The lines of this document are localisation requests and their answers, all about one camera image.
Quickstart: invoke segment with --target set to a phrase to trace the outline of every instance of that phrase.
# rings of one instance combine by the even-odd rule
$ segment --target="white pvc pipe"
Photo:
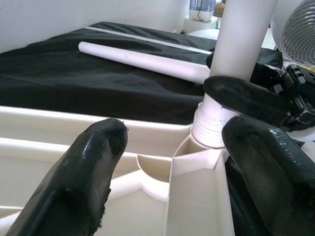
[[[79,50],[82,53],[136,66],[198,84],[203,84],[205,79],[209,77],[210,72],[210,69],[205,65],[93,43],[80,42]]]
[[[229,0],[226,2],[210,76],[249,80],[278,0]],[[221,131],[237,115],[205,95],[192,127],[203,145],[224,146]]]

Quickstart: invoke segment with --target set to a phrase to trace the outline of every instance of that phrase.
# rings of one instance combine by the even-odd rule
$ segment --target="black cloth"
[[[96,28],[212,51],[216,41],[101,22]],[[202,85],[83,54],[81,41],[206,64],[206,54],[79,29],[0,54],[0,105],[115,118],[192,123]],[[281,66],[279,52],[262,49],[258,61]]]

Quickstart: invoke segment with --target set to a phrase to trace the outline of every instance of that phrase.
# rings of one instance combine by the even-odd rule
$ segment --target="vertical white pipe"
[[[251,78],[277,1],[226,1],[210,76]],[[205,95],[195,113],[192,134],[203,145],[223,147],[222,128],[235,115]]]

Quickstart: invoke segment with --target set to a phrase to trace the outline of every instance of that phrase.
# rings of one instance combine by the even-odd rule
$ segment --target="black rubber finger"
[[[91,125],[50,169],[6,235],[93,235],[126,145],[121,121],[111,118]]]
[[[271,235],[315,235],[315,163],[283,131],[232,118],[222,137]]]
[[[223,107],[274,126],[281,126],[290,115],[290,101],[244,80],[213,76],[203,87]]]

